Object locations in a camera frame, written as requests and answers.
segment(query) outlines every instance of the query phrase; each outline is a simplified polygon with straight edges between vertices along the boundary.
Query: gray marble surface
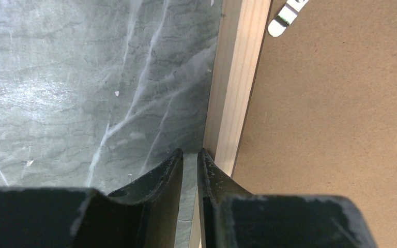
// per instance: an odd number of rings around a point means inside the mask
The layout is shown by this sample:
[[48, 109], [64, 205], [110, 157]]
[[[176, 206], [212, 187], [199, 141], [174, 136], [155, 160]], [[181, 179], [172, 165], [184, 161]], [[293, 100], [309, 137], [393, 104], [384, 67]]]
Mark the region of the gray marble surface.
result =
[[110, 192], [185, 152], [187, 247], [221, 0], [0, 0], [0, 185]]

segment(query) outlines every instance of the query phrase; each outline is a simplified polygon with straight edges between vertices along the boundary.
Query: metal clip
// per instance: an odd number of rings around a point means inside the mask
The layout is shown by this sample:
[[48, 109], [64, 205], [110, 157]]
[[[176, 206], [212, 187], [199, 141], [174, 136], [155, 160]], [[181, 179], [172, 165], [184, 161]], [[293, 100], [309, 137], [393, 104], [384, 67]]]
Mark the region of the metal clip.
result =
[[296, 19], [300, 10], [309, 0], [288, 0], [285, 6], [279, 11], [268, 25], [268, 32], [271, 36], [280, 36], [284, 30]]

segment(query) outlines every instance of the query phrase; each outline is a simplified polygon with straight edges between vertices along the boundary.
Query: wood grain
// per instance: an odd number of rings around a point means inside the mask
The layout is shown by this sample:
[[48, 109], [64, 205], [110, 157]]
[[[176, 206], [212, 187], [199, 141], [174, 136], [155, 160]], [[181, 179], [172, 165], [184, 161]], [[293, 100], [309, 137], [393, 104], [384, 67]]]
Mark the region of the wood grain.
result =
[[[223, 1], [203, 146], [232, 174], [271, 0]], [[190, 248], [201, 247], [197, 195]]]

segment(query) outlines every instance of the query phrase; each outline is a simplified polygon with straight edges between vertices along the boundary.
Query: wood edge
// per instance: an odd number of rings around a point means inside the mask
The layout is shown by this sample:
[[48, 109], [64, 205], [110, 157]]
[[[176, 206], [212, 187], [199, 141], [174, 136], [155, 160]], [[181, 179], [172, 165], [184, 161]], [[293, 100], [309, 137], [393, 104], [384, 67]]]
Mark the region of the wood edge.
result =
[[250, 107], [250, 102], [251, 102], [251, 99], [252, 99], [253, 87], [254, 87], [255, 81], [256, 81], [256, 74], [258, 72], [259, 61], [261, 60], [261, 54], [262, 54], [262, 50], [263, 50], [264, 39], [266, 37], [266, 34], [268, 33], [267, 32], [267, 22], [270, 19], [270, 10], [271, 10], [271, 5], [272, 4], [273, 4], [273, 0], [270, 1], [270, 5], [269, 5], [270, 8], [269, 8], [269, 11], [268, 11], [268, 14], [267, 14], [267, 18], [266, 18], [266, 26], [264, 27], [265, 30], [264, 30], [263, 38], [261, 40], [261, 46], [259, 48], [258, 60], [256, 62], [256, 69], [255, 69], [255, 73], [254, 73], [254, 76], [253, 76], [252, 85], [250, 87], [249, 100], [248, 100], [247, 106], [246, 106], [246, 114], [244, 115], [244, 120], [242, 121], [242, 127], [241, 127], [240, 138], [239, 138], [239, 141], [238, 141], [238, 147], [237, 147], [237, 151], [235, 153], [235, 160], [234, 160], [234, 164], [232, 166], [232, 171], [230, 173], [230, 177], [231, 178], [234, 177], [235, 165], [237, 164], [238, 153], [239, 153], [239, 150], [240, 150], [240, 147], [241, 147], [241, 139], [242, 139], [242, 136], [244, 134], [244, 127], [246, 125], [247, 115], [249, 114], [249, 107]]
[[[223, 0], [203, 146], [228, 175], [239, 150], [270, 5], [271, 0]], [[196, 192], [189, 248], [201, 248], [198, 203]]]

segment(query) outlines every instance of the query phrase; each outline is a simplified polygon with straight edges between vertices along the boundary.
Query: brown hardboard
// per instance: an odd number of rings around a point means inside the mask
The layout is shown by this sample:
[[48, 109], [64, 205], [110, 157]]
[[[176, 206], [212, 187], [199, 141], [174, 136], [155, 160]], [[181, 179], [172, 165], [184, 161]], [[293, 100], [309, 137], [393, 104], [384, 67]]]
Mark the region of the brown hardboard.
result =
[[349, 197], [378, 246], [397, 247], [397, 1], [311, 0], [266, 36], [234, 179]]

